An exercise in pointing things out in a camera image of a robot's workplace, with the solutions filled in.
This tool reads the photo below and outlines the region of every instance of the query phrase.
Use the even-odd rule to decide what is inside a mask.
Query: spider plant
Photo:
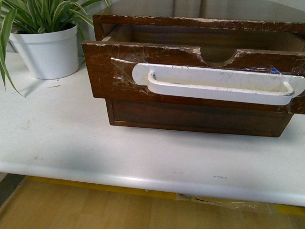
[[[39,34],[65,30],[72,22],[84,21],[93,26],[84,8],[100,1],[103,0],[88,0],[79,4],[77,0],[0,0],[0,72],[4,87],[7,76],[17,91],[5,64],[12,27],[22,33]],[[104,1],[107,6],[110,5],[110,0]]]

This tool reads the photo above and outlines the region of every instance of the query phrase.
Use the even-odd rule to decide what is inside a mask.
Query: white table
[[[0,172],[305,206],[305,116],[280,138],[110,126],[87,70],[43,81],[16,53],[0,87]]]

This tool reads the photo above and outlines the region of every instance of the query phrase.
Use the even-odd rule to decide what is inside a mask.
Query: yellow strip
[[[78,182],[78,181],[69,181],[69,180],[60,180],[60,179],[52,179],[52,178],[44,178],[44,177],[32,177],[26,176],[28,180],[41,181],[46,183],[53,183],[59,185],[69,185],[74,187],[83,187],[90,188],[108,192],[117,192],[117,193],[126,193],[138,196],[145,197],[157,197],[157,198],[165,198],[165,199],[176,199],[176,193],[172,192],[161,192],[161,191],[145,191],[144,189],[130,188],[130,187],[118,187],[111,185],[100,185],[100,184],[92,184],[86,182]]]
[[[305,217],[305,208],[304,207],[276,204],[276,209],[279,213],[282,213],[282,214],[299,215],[299,216]]]

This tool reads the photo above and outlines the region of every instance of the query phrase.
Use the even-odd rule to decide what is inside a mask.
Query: potted plant
[[[30,72],[40,79],[68,76],[79,68],[76,33],[79,21],[93,26],[85,7],[103,0],[0,0],[0,72],[4,86],[7,76],[16,90],[5,65],[9,39],[17,48]]]

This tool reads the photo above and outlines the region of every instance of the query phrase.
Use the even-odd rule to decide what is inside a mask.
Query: clear tape
[[[177,194],[176,200],[189,200],[196,203],[208,204],[208,205],[224,207],[229,209],[237,209],[242,211],[257,212],[257,213],[267,213],[267,214],[278,213],[275,204],[256,202],[256,201],[218,199],[218,198],[190,196],[185,194]]]
[[[140,88],[141,92],[149,93],[150,91],[146,86],[137,85],[135,81],[132,78],[132,75],[128,74],[128,72],[132,72],[132,69],[134,66],[138,63],[147,63],[147,55],[142,53],[129,53],[125,54],[124,56],[118,56],[118,57],[111,57],[111,62],[114,65],[114,76],[113,78],[116,79],[116,81],[113,82],[113,84],[132,84],[136,88]],[[281,74],[281,72],[276,69],[274,66],[261,66],[261,67],[249,67],[244,68],[244,71],[250,71],[250,72],[261,72],[261,73],[271,73],[271,74]],[[305,75],[305,62],[304,60],[297,60],[295,62],[295,67],[293,68],[293,74],[304,74]],[[291,112],[291,102],[286,105],[286,111],[288,113]]]

